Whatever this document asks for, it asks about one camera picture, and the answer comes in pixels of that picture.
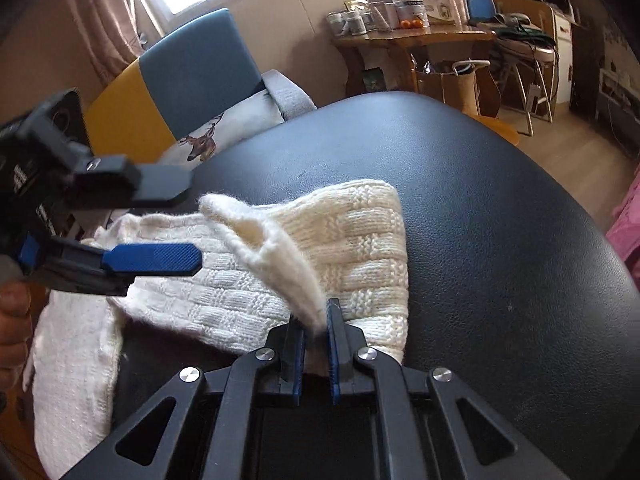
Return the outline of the person's left hand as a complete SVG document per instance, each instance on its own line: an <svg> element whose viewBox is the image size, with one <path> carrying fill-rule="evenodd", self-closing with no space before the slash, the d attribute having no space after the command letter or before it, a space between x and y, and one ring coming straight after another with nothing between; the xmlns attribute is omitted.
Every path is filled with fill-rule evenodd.
<svg viewBox="0 0 640 480"><path fill-rule="evenodd" d="M0 388L2 392L15 386L28 357L32 338L29 314L32 297L24 282L1 286L0 304Z"/></svg>

